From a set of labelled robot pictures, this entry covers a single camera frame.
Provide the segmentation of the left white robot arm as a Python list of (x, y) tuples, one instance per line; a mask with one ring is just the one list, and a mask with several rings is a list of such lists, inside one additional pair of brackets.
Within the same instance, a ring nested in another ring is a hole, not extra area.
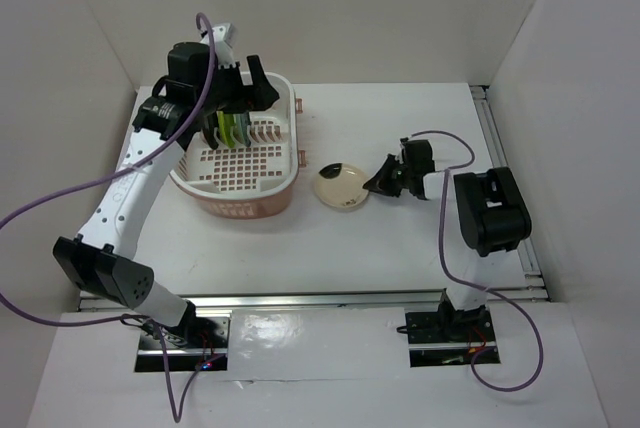
[(217, 114), (265, 111), (279, 98), (257, 55), (247, 58), (251, 82), (240, 65), (222, 58), (220, 46), (182, 42), (168, 53), (168, 72), (133, 119), (129, 146), (113, 180), (74, 238), (59, 238), (53, 256), (80, 290), (146, 317), (145, 329), (161, 326), (176, 347), (213, 339), (217, 326), (195, 305), (163, 287), (153, 270), (134, 260), (144, 223), (169, 173), (195, 134), (216, 144)]

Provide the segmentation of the green plate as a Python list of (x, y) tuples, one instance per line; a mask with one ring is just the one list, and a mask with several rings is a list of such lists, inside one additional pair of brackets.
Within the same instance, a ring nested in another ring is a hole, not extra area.
[(222, 111), (217, 112), (219, 138), (222, 143), (229, 149), (233, 149), (236, 145), (234, 131), (236, 126), (235, 115)]

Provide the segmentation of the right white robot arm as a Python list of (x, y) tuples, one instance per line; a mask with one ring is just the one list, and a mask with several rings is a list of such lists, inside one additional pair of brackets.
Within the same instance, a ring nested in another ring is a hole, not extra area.
[[(427, 135), (443, 135), (459, 142), (469, 160), (438, 168)], [(529, 238), (532, 220), (511, 170), (491, 168), (483, 173), (462, 172), (475, 162), (475, 152), (462, 138), (440, 130), (419, 132), (400, 140), (400, 153), (389, 154), (382, 167), (366, 181), (363, 189), (386, 197), (399, 197), (407, 190), (419, 200), (428, 199), (425, 179), (442, 177), (437, 249), (448, 285), (432, 314), (410, 315), (398, 331), (411, 342), (461, 342), (472, 333), (484, 334), (489, 310), (487, 300), (498, 300), (518, 308), (514, 300), (500, 293), (481, 278), (482, 269), (471, 266), (457, 274), (446, 262), (445, 231), (449, 189), (454, 201), (462, 241), (482, 259), (497, 252), (511, 252)]]

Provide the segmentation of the blue floral plate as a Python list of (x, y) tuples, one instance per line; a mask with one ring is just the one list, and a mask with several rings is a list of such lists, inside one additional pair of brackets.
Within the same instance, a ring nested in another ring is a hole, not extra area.
[(245, 111), (243, 113), (235, 114), (234, 120), (235, 120), (236, 132), (237, 132), (237, 139), (243, 146), (250, 147), (251, 146), (251, 136), (250, 136), (251, 119), (250, 119), (249, 112)]

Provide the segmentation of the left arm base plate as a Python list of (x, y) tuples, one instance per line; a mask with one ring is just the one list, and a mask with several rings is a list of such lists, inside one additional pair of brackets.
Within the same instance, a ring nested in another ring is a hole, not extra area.
[[(190, 372), (203, 363), (203, 371), (226, 371), (231, 328), (229, 312), (213, 312), (208, 319), (214, 325), (213, 332), (200, 332), (192, 341), (180, 341), (162, 327), (167, 348), (170, 372)], [(134, 371), (136, 373), (160, 373), (164, 370), (162, 344), (150, 322), (125, 320), (124, 326), (135, 328), (139, 338), (136, 348)]]

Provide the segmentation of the cream plate with black patch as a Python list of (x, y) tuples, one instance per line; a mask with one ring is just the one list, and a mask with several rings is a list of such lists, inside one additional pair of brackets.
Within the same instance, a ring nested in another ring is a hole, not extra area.
[(316, 197), (338, 211), (352, 211), (365, 203), (369, 191), (364, 188), (367, 174), (347, 163), (330, 163), (314, 176), (312, 187)]

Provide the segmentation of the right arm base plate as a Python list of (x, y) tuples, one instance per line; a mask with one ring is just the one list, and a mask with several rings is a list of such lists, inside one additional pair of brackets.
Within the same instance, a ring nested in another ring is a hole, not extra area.
[(500, 355), (490, 313), (478, 312), (471, 321), (445, 324), (436, 312), (407, 312), (405, 324), (396, 328), (408, 343), (412, 368), (499, 364)]

